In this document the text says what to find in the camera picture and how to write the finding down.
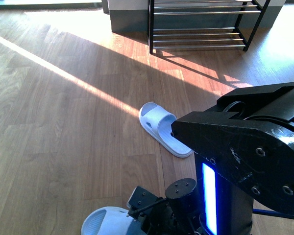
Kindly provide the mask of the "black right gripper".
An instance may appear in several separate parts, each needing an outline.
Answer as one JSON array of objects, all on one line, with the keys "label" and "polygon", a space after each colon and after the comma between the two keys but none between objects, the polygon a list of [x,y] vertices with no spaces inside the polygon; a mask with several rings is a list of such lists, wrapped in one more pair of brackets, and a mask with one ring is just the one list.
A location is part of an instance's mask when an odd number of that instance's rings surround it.
[{"label": "black right gripper", "polygon": [[200,228],[198,195],[197,186],[167,188],[165,198],[137,186],[128,200],[128,216],[147,235],[195,235]]}]

